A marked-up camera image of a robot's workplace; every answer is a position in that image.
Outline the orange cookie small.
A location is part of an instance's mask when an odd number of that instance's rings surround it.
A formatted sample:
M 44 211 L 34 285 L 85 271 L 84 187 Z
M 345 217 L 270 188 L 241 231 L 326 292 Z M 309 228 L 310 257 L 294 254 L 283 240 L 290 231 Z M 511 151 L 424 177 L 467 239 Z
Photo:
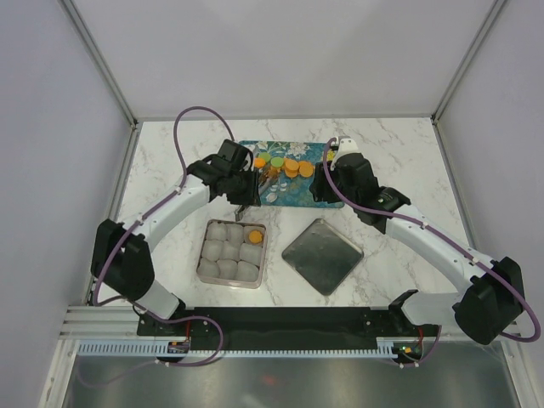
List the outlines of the orange cookie small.
M 268 177 L 271 179 L 277 179 L 281 174 L 281 170 L 278 167 L 270 167 L 268 171 Z

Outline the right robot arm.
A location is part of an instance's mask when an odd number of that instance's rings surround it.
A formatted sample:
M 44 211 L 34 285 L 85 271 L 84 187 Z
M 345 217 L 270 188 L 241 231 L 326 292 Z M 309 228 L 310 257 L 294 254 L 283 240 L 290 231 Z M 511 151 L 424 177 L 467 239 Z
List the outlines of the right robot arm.
M 403 293 L 388 314 L 396 334 L 422 325 L 458 326 L 487 345 L 522 314 L 523 278 L 514 260 L 495 260 L 431 224 L 408 197 L 379 185 L 360 153 L 317 162 L 309 190 L 315 201 L 350 205 L 362 223 L 409 247 L 455 287 L 453 293 Z

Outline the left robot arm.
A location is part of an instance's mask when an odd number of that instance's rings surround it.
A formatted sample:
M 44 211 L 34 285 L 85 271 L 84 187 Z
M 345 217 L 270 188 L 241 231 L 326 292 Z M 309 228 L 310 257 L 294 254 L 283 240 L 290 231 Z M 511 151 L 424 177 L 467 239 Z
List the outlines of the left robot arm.
M 183 165 L 180 180 L 149 208 L 124 222 L 106 219 L 97 228 L 91 274 L 96 279 L 93 304 L 107 285 L 156 318 L 167 335 L 179 334 L 186 316 L 184 303 L 157 279 L 152 252 L 173 228 L 219 196 L 236 206 L 258 206 L 258 170 L 254 154 L 226 139 L 217 153 Z

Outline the metal tongs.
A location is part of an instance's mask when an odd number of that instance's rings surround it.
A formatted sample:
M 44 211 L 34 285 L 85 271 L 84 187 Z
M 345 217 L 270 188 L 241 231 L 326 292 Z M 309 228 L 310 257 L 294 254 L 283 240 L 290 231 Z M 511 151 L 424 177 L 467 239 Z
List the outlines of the metal tongs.
M 268 171 L 269 168 L 272 167 L 270 163 L 266 164 L 266 166 L 262 169 L 258 170 L 258 193 L 256 201 L 253 204 L 249 205 L 241 205 L 235 210 L 235 221 L 240 222 L 244 215 L 246 214 L 247 210 L 251 207 L 261 207 L 262 206 L 262 200 L 261 195 L 275 182 L 279 180 L 278 178 L 269 178 L 268 177 Z

